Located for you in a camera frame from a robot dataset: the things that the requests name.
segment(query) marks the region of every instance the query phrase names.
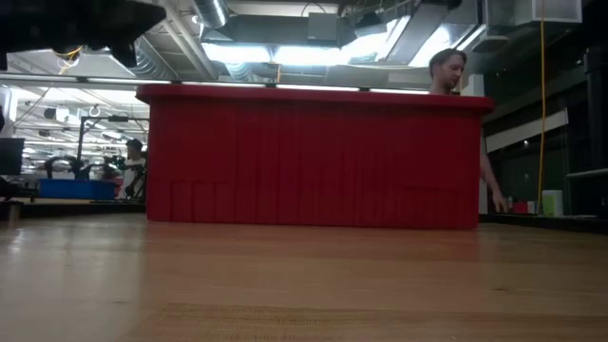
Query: man's hair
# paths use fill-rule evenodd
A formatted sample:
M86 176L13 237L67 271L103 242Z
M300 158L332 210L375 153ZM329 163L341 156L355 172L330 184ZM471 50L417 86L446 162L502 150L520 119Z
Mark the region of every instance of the man's hair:
M142 152L142 148L143 148L143 143L140 142L137 139L132 139L128 142L126 142L126 146L127 147L133 147L135 148L138 152Z
M430 71L430 78L434 77L433 68L435 66L442 66L453 55L459 55L459 56L463 57L463 61L466 64L466 53L464 53L460 50L457 50L456 48L446 48L443 51L437 52L433 56L433 58L430 59L430 62L428 62L428 70Z

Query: man's arm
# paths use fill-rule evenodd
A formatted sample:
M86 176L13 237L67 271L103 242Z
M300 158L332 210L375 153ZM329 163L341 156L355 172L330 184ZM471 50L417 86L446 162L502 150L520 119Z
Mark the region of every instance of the man's arm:
M480 166L482 168L482 179L487 183L487 186L490 187L490 191L492 192L492 201L494 202L496 212L508 213L508 205L506 205L506 200L504 200L501 187L496 181L496 177L494 177L494 172L492 172L490 159L485 153L481 153L480 155Z

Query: man's hand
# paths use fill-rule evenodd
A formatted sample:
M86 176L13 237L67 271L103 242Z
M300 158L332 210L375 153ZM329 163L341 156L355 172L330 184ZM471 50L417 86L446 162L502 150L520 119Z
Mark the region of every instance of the man's hand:
M494 208L497 213L509 212L509 206L506 204L506 200L500 191L492 191L492 201L494 202Z

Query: ceiling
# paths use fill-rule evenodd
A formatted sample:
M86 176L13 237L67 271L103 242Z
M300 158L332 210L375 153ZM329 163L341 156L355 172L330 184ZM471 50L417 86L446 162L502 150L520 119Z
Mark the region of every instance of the ceiling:
M203 32L195 15L193 0L145 2L165 6L167 19L141 38L138 44L138 52L141 52L138 55L141 61L139 68L122 66L108 51L84 48L76 63L59 59L50 50L12 53L9 55L9 73L58 75L63 72L65 76L111 79L171 79L183 82L238 80L420 90L430 85L426 64L430 55L439 49L463 49L469 54L467 69L471 73L502 69L513 62L514 54L520 58L538 50L538 25L532 23L515 27L500 24L493 29L509 37L509 45L496 53L472 53L471 48L483 37L479 30L481 23L477 0L464 0L458 9L451 12L436 5L441 1L325 0L317 4L295 0L226 0L231 13L229 24ZM490 1L495 5L501 3L504 0ZM374 10L379 11L382 27L387 32L377 34L375 38L367 36L356 39L352 35L352 25L364 13ZM288 48L293 48L289 44L276 42L290 39L290 34L301 34L298 29L310 30L308 17L311 13L330 14L325 19L335 18L339 14L342 19L336 25L341 28L340 23L346 23L350 31L337 34L335 40L322 50L322 57L315 55L321 53L316 47L304 62L291 61L281 67L269 64L280 59L280 54ZM568 25L550 26L548 32L550 35L560 35L568 28ZM242 39L259 42L230 41L230 37L244 37ZM248 79L236 79L235 72L231 70L234 66L219 61L221 58L211 53L210 46L241 48L231 50L232 54L224 57L236 59L245 68L244 74ZM0 84L10 87L13 94L19 97L14 136L28 140L30 150L36 151L30 153L32 156L56 154L57 151L74 154L80 125L78 116L87 115L91 108L95 108L94 113L100 109L102 118L110 115L131 119L149 117L147 105L135 99L135 87L131 85L108 82L106 85L89 84L84 88L78 84L25 82L14 77L7 80L1 74ZM67 110L71 120L60 122L45 119L44 112L49 107L59 107L62 113ZM118 146L130 138L145 142L147 122L109 123L103 120L98 124L101 126L91 128L85 135L85 142L89 143L85 146L86 156L123 153L124 149ZM109 137L107 132L114 132L112 136L117 138Z

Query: wooden surface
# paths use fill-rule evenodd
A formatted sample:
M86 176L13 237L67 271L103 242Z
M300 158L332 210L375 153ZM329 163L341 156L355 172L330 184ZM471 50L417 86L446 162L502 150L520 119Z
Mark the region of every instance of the wooden surface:
M0 341L608 341L608 237L22 221Z

